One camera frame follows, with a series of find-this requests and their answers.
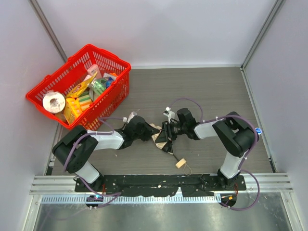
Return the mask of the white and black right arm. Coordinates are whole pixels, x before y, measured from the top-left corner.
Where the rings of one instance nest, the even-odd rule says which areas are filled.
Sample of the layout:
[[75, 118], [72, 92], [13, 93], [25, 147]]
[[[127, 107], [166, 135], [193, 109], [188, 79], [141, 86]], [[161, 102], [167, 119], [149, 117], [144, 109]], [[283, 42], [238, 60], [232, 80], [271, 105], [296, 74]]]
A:
[[234, 186], [244, 161], [259, 141], [256, 128], [236, 112], [202, 122], [196, 121], [188, 108], [179, 109], [176, 114], [177, 120], [170, 108], [164, 111], [167, 121], [162, 123], [161, 128], [154, 128], [152, 133], [156, 146], [173, 154], [172, 142], [179, 135], [195, 141], [216, 137], [227, 152], [217, 172], [218, 183], [222, 188]]

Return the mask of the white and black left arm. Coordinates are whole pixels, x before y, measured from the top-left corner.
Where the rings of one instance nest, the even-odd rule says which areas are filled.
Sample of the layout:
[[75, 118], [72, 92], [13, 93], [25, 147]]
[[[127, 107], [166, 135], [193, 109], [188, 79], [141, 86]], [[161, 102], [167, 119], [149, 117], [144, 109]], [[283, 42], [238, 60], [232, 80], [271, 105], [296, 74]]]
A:
[[128, 148], [135, 140], [148, 141], [160, 130], [134, 115], [123, 127], [109, 132], [86, 130], [78, 125], [65, 135], [52, 149], [64, 166], [64, 171], [76, 174], [84, 187], [94, 191], [103, 188], [103, 175], [89, 162], [94, 151]]

